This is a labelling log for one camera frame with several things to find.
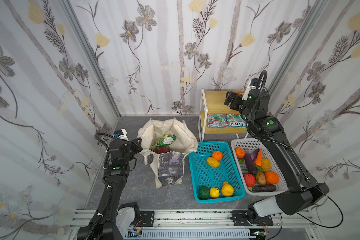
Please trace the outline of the pink dragon fruit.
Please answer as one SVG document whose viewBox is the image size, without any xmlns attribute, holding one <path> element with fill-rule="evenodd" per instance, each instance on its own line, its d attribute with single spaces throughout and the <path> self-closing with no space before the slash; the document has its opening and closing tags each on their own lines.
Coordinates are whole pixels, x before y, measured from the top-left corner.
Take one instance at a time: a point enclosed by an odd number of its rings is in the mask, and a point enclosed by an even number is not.
<svg viewBox="0 0 360 240">
<path fill-rule="evenodd" d="M 168 147 L 165 147 L 165 146 L 163 146 L 163 147 L 156 147 L 156 153 L 157 154 L 164 154 L 164 153 L 168 153 L 170 150 L 169 150 L 169 148 Z"/>
</svg>

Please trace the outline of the cream canvas tote bag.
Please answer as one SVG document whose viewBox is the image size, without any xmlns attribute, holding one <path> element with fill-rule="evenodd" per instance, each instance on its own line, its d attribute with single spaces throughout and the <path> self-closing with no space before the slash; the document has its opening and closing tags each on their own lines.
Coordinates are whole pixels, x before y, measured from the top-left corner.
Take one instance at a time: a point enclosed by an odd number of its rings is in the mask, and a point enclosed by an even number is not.
<svg viewBox="0 0 360 240">
<path fill-rule="evenodd" d="M 198 140 L 185 121 L 175 118 L 159 121 L 149 120 L 139 131 L 145 165 L 155 175 L 155 185 L 180 185 L 185 171 L 185 158 L 198 149 Z"/>
</svg>

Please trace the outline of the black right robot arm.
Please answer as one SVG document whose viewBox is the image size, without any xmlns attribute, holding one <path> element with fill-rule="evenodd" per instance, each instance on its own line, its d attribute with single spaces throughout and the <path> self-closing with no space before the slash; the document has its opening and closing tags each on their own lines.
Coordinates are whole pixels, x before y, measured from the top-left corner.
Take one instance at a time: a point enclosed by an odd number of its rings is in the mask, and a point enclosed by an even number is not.
<svg viewBox="0 0 360 240">
<path fill-rule="evenodd" d="M 317 180 L 303 166 L 287 139 L 277 118 L 268 115 L 270 95 L 264 89 L 268 73 L 262 71 L 255 79 L 255 88 L 244 95 L 227 92 L 225 105 L 238 111 L 246 121 L 247 132 L 270 152 L 286 180 L 288 190 L 248 206 L 248 219 L 256 222 L 271 215 L 294 215 L 329 193 L 329 187 Z"/>
</svg>

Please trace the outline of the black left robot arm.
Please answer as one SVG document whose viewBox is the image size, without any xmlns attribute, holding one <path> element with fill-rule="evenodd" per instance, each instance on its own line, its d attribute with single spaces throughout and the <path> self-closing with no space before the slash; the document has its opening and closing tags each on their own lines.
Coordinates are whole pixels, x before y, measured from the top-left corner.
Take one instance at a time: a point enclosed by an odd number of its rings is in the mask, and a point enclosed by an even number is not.
<svg viewBox="0 0 360 240">
<path fill-rule="evenodd" d="M 125 129 L 114 131 L 113 135 L 96 133 L 96 140 L 106 147 L 102 183 L 105 185 L 99 206 L 86 227 L 77 233 L 78 240 L 122 240 L 121 227 L 116 219 L 122 192 L 129 174 L 134 169 L 130 162 L 137 162 L 136 155 L 142 149 L 142 139 L 131 141 Z"/>
</svg>

